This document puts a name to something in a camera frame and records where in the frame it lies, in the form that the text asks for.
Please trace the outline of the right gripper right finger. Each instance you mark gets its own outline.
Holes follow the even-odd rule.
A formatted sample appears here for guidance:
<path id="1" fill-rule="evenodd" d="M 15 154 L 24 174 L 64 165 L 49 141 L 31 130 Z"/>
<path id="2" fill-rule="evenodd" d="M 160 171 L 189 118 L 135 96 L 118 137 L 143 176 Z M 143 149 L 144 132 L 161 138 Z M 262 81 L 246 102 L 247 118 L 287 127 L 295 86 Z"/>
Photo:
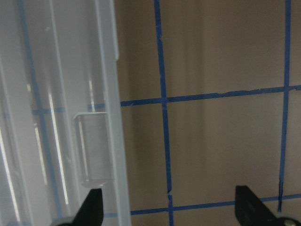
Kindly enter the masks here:
<path id="1" fill-rule="evenodd" d="M 235 188 L 235 217 L 241 226 L 299 226 L 300 221 L 276 216 L 248 186 Z"/>

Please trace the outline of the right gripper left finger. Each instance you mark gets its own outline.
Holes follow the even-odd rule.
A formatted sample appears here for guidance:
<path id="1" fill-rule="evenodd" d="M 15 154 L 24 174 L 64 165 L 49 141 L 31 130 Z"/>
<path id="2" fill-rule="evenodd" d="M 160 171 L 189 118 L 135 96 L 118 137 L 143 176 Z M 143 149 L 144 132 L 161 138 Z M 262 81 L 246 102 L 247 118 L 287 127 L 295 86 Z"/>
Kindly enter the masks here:
<path id="1" fill-rule="evenodd" d="M 91 189 L 75 217 L 53 222 L 51 226 L 101 226 L 104 219 L 103 192 L 101 188 Z"/>

